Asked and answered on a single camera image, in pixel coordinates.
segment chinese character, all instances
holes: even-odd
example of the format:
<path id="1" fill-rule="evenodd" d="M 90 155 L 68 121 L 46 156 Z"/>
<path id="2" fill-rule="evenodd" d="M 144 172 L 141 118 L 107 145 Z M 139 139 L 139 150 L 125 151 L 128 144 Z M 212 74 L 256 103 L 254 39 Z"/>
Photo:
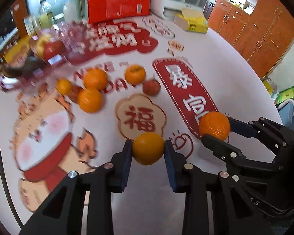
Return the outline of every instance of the chinese character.
<path id="1" fill-rule="evenodd" d="M 127 121 L 125 121 L 123 124 L 129 124 L 130 129 L 133 129 L 134 124 L 137 125 L 137 129 L 139 131 L 145 131 L 145 132 L 154 132 L 155 131 L 155 125 L 152 122 L 154 119 L 154 116 L 151 114 L 153 112 L 152 109 L 149 108 L 143 108 L 139 107 L 137 108 L 138 112 L 138 119 L 135 119 L 137 117 L 137 113 L 135 112 L 135 107 L 132 105 L 129 105 L 129 111 L 126 111 L 126 116 L 131 116 Z"/>
<path id="2" fill-rule="evenodd" d="M 83 42 L 77 42 L 77 47 L 73 49 L 74 52 L 79 52 L 80 54 L 85 54 L 86 45 Z"/>
<path id="3" fill-rule="evenodd" d="M 192 79 L 188 77 L 188 74 L 184 74 L 178 65 L 168 65 L 165 67 L 170 73 L 170 80 L 172 84 L 177 85 L 178 88 L 182 87 L 187 89 L 187 86 L 192 86 Z"/>
<path id="4" fill-rule="evenodd" d="M 120 32 L 119 27 L 116 25 L 107 25 L 106 30 L 108 34 L 116 34 Z"/>
<path id="5" fill-rule="evenodd" d="M 100 27 L 98 28 L 98 33 L 99 33 L 100 36 L 102 36 L 103 34 L 104 34 L 104 35 L 107 35 L 107 34 L 108 34 L 107 29 L 106 29 L 105 26 L 100 26 Z"/>
<path id="6" fill-rule="evenodd" d="M 185 100 L 183 99 L 184 105 L 187 108 L 188 111 L 191 111 L 191 107 L 193 111 L 195 112 L 195 119 L 199 123 L 199 119 L 207 114 L 209 111 L 204 111 L 205 105 L 207 104 L 206 100 L 202 96 L 192 96 L 188 95 L 189 99 Z"/>
<path id="7" fill-rule="evenodd" d="M 97 29 L 92 27 L 92 28 L 86 30 L 86 33 L 85 33 L 86 40 L 89 40 L 92 38 L 97 38 L 97 37 L 98 37 Z"/>
<path id="8" fill-rule="evenodd" d="M 123 28 L 124 30 L 131 30 L 132 33 L 140 33 L 141 32 L 141 29 L 139 29 L 139 28 L 135 29 L 135 27 L 132 26 L 131 23 L 125 23 L 125 24 L 121 23 L 120 27 Z"/>
<path id="9" fill-rule="evenodd" d="M 113 34 L 111 36 L 111 39 L 113 43 L 119 48 L 121 45 L 126 46 L 127 44 L 130 44 L 131 46 L 136 46 L 137 42 L 135 40 L 135 37 L 132 33 L 127 33 L 125 35 L 118 33 Z"/>
<path id="10" fill-rule="evenodd" d="M 94 49 L 96 49 L 96 51 L 100 51 L 105 48 L 113 48 L 113 44 L 109 43 L 109 38 L 105 35 L 101 39 L 99 38 L 96 38 L 95 40 L 90 39 L 89 43 L 90 43 L 89 51 L 94 51 Z"/>

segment red banner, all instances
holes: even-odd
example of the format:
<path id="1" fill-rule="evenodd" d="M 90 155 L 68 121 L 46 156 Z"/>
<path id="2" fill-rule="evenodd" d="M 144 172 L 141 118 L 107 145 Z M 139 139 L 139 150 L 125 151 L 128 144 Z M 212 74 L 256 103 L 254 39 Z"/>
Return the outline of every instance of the red banner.
<path id="1" fill-rule="evenodd" d="M 68 60 L 73 65 L 87 62 L 101 54 L 117 55 L 137 50 L 149 53 L 158 45 L 148 30 L 134 22 L 113 21 L 88 25 L 84 37 L 76 42 Z"/>
<path id="2" fill-rule="evenodd" d="M 198 132 L 201 117 L 210 111 L 218 111 L 205 87 L 188 65 L 179 59 L 157 59 L 152 66 L 188 129 L 201 139 Z"/>

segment cabinet door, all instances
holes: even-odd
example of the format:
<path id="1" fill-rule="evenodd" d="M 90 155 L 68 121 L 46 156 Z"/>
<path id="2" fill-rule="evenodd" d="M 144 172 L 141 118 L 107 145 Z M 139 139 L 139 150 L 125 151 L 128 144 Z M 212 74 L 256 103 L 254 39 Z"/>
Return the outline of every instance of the cabinet door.
<path id="1" fill-rule="evenodd" d="M 269 29 L 281 5 L 279 0 L 258 0 L 250 19 L 259 27 Z"/>
<path id="2" fill-rule="evenodd" d="M 282 4 L 269 32 L 286 47 L 290 45 L 294 38 L 294 18 Z"/>
<path id="3" fill-rule="evenodd" d="M 273 51 L 270 45 L 262 40 L 260 46 L 248 60 L 248 63 L 257 75 L 262 78 L 277 63 L 279 58 L 280 57 Z"/>
<path id="4" fill-rule="evenodd" d="M 229 13 L 225 20 L 219 34 L 230 44 L 233 45 L 237 37 L 240 35 L 245 23 L 243 23 L 237 16 Z"/>
<path id="5" fill-rule="evenodd" d="M 260 42 L 264 38 L 267 30 L 259 29 L 253 25 L 252 22 L 248 22 L 241 34 L 237 38 L 233 47 L 241 54 L 241 56 L 247 61 L 256 48 L 259 47 Z"/>
<path id="6" fill-rule="evenodd" d="M 218 33 L 227 16 L 228 12 L 224 11 L 223 9 L 215 5 L 208 19 L 209 27 Z"/>

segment orange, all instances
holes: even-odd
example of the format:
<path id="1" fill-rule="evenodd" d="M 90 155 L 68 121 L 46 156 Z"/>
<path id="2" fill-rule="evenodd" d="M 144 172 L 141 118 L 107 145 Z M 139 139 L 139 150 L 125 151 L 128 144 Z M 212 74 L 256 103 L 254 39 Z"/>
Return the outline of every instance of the orange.
<path id="1" fill-rule="evenodd" d="M 230 134 L 231 126 L 229 119 L 224 114 L 211 111 L 201 118 L 198 129 L 201 136 L 209 134 L 219 140 L 226 140 Z"/>
<path id="2" fill-rule="evenodd" d="M 77 96 L 77 103 L 81 110 L 94 113 L 101 109 L 103 96 L 97 89 L 83 89 Z"/>
<path id="3" fill-rule="evenodd" d="M 165 151 L 165 142 L 154 132 L 145 132 L 133 142 L 132 154 L 134 159 L 142 165 L 151 165 L 158 161 Z"/>
<path id="4" fill-rule="evenodd" d="M 104 90 L 108 84 L 108 74 L 98 68 L 86 71 L 84 86 L 87 89 Z"/>
<path id="5" fill-rule="evenodd" d="M 138 85 L 146 78 L 146 71 L 143 66 L 133 64 L 126 69 L 124 77 L 127 83 Z"/>
<path id="6" fill-rule="evenodd" d="M 64 78 L 57 81 L 57 90 L 61 95 L 67 95 L 72 90 L 72 83 Z"/>

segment printed cartoon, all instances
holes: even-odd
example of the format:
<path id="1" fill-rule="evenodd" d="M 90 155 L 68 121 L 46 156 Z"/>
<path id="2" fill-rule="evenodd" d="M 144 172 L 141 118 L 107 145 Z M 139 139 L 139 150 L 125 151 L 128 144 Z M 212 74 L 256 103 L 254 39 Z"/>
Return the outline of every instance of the printed cartoon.
<path id="1" fill-rule="evenodd" d="M 74 116 L 70 103 L 57 90 L 44 84 L 38 96 L 27 103 L 17 98 L 19 119 L 14 125 L 13 156 L 24 179 L 19 190 L 24 205 L 35 211 L 71 170 L 80 174 L 94 169 L 88 165 L 96 157 L 95 138 L 84 129 L 71 144 Z"/>

